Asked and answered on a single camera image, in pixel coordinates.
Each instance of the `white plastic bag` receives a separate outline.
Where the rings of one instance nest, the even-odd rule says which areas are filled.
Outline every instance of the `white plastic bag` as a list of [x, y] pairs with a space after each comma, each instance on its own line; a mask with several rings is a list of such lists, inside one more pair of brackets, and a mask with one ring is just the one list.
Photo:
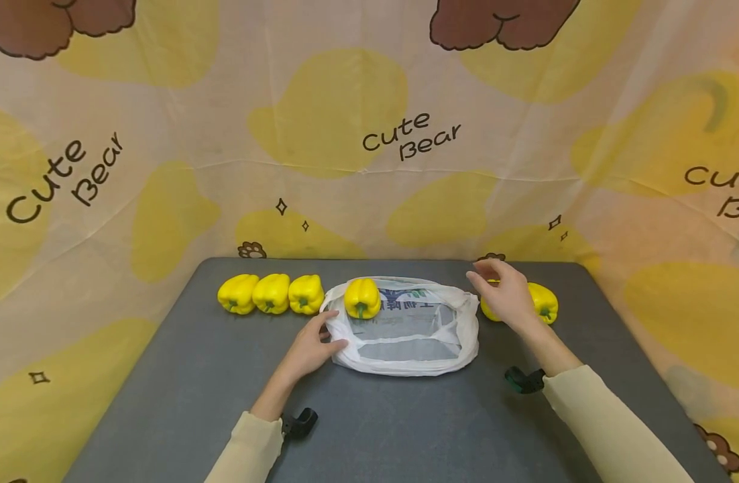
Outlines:
[[333, 340], [348, 346], [333, 357], [341, 366], [386, 376], [439, 376], [462, 369], [477, 356], [477, 297], [419, 278], [363, 276], [378, 284], [383, 305], [370, 320], [345, 312], [352, 281], [329, 290], [321, 310], [339, 310], [326, 322]]

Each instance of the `table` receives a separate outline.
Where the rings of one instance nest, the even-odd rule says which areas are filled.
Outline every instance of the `table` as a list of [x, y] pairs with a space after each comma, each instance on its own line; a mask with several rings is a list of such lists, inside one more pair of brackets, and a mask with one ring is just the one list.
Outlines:
[[[679, 403], [586, 270], [517, 263], [557, 294], [561, 339], [667, 445], [696, 482], [729, 482]], [[241, 412], [252, 406], [307, 317], [224, 311], [216, 293], [241, 273], [320, 274], [325, 289], [355, 276], [413, 276], [471, 290], [465, 261], [204, 261], [71, 467], [67, 483], [202, 482]], [[599, 482], [540, 393], [520, 395], [508, 366], [536, 363], [505, 325], [480, 316], [480, 349], [434, 378], [371, 376], [330, 362], [295, 388], [288, 413], [319, 422], [284, 444], [268, 482]]]

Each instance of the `beige sleeve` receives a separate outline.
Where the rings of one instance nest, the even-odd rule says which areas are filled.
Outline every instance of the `beige sleeve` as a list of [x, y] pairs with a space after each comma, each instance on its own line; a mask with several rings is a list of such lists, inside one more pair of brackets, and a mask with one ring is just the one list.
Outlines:
[[693, 483], [659, 438], [589, 366], [544, 378], [544, 396], [604, 483]]
[[244, 412], [205, 483], [264, 483], [284, 443], [281, 420]]

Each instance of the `bell pepper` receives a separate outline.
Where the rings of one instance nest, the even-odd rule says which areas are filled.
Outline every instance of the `bell pepper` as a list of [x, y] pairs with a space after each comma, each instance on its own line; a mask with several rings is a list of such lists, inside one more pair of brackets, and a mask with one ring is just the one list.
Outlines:
[[260, 278], [257, 275], [236, 275], [220, 286], [217, 300], [226, 311], [246, 315], [254, 310], [251, 292], [258, 281]]
[[530, 290], [530, 295], [533, 298], [536, 314], [541, 317], [541, 320], [547, 322], [547, 324], [556, 321], [559, 304], [552, 290], [533, 282], [528, 282], [528, 290]]
[[[493, 286], [497, 286], [498, 280], [488, 280], [488, 283]], [[553, 321], [556, 321], [559, 305], [557, 303], [557, 297], [553, 292], [545, 286], [534, 284], [533, 282], [528, 282], [528, 290], [533, 299], [533, 307], [536, 309], [536, 314], [541, 317], [541, 320], [547, 322], [547, 324], [551, 324]], [[490, 310], [490, 307], [485, 302], [484, 298], [479, 301], [479, 307], [488, 319], [496, 322], [501, 321], [501, 317], [493, 314], [493, 311]]]
[[[488, 280], [488, 284], [491, 284], [492, 286], [498, 286], [498, 280]], [[493, 311], [490, 310], [490, 307], [488, 307], [487, 302], [485, 302], [485, 298], [483, 297], [479, 301], [479, 307], [482, 310], [482, 313], [485, 314], [485, 316], [492, 320], [493, 322], [500, 322], [501, 317], [497, 316], [496, 314], [493, 314]]]
[[358, 278], [345, 289], [345, 311], [354, 319], [371, 319], [380, 312], [380, 291], [371, 278]]
[[289, 275], [265, 276], [254, 287], [251, 299], [266, 314], [283, 314], [289, 307]]
[[298, 314], [319, 313], [324, 301], [324, 289], [319, 275], [303, 275], [289, 285], [289, 307]]

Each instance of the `cute bear backdrop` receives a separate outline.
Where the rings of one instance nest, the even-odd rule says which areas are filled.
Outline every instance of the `cute bear backdrop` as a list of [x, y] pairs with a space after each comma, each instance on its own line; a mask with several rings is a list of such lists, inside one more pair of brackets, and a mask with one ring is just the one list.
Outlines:
[[210, 256], [582, 264], [739, 482], [739, 1], [0, 0], [0, 483]]

